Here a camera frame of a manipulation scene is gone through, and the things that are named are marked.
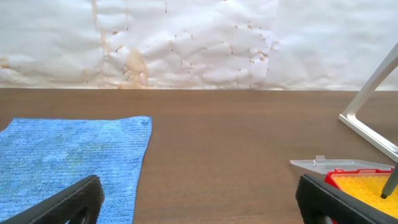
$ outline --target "table surface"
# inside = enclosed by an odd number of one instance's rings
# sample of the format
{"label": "table surface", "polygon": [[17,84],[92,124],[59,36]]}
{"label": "table surface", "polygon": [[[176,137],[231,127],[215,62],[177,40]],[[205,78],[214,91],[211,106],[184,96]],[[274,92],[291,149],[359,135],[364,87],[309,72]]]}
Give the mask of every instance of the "table surface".
{"label": "table surface", "polygon": [[[302,223],[291,159],[393,165],[338,115],[356,92],[0,89],[0,130],[13,117],[153,117],[134,224]],[[398,92],[377,92],[359,119],[392,142]]]}

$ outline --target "yellow foam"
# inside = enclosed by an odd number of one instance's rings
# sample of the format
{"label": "yellow foam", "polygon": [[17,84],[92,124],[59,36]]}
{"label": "yellow foam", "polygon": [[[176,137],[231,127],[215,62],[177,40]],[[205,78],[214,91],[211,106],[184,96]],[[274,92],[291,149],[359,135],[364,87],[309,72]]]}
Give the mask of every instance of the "yellow foam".
{"label": "yellow foam", "polygon": [[362,202],[398,218],[398,191],[386,199],[380,197],[388,177],[334,177],[340,189]]}

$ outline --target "gray pen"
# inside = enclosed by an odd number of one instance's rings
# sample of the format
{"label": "gray pen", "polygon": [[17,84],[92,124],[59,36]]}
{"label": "gray pen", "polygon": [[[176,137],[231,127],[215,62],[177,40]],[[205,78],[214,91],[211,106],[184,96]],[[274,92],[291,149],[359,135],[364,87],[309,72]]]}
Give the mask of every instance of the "gray pen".
{"label": "gray pen", "polygon": [[388,178],[387,183],[383,187],[380,197],[386,199],[388,196],[392,194],[397,185],[398,185],[398,164],[396,164],[396,166],[394,167],[394,170],[392,171],[390,177]]}

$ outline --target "metal frame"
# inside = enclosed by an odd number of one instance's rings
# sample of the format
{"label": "metal frame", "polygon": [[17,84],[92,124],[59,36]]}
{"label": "metal frame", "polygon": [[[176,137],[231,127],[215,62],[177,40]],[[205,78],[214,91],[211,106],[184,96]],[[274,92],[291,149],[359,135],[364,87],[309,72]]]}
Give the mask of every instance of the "metal frame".
{"label": "metal frame", "polygon": [[359,91],[338,118],[395,162],[398,162],[398,147],[356,119],[355,114],[373,91],[397,66],[398,44],[395,45],[387,57],[381,62],[370,79],[365,83],[365,86],[362,87],[361,91]]}

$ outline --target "blue cloth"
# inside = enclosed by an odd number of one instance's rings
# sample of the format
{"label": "blue cloth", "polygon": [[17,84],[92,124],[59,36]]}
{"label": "blue cloth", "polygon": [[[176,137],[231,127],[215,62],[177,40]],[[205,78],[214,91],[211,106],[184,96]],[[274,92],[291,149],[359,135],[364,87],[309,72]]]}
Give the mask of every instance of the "blue cloth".
{"label": "blue cloth", "polygon": [[97,223],[131,224],[151,132],[145,116],[14,119],[0,132],[0,221],[95,174],[105,194]]}

